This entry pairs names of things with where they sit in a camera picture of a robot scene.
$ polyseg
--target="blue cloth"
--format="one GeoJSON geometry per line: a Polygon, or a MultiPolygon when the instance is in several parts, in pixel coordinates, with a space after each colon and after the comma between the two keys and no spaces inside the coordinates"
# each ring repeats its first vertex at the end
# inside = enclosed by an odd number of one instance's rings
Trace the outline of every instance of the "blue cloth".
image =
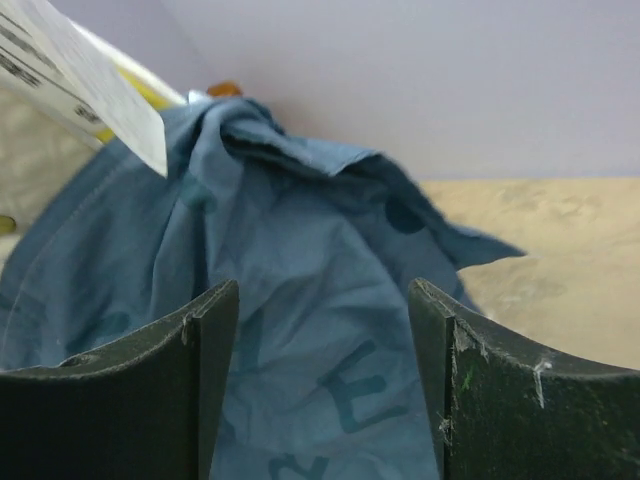
{"type": "Polygon", "coordinates": [[[213,478],[435,479],[408,284],[470,305],[456,270],[521,252],[448,224],[380,153],[289,136],[253,101],[163,115],[168,180],[116,140],[14,251],[0,366],[57,365],[237,279],[213,478]]]}

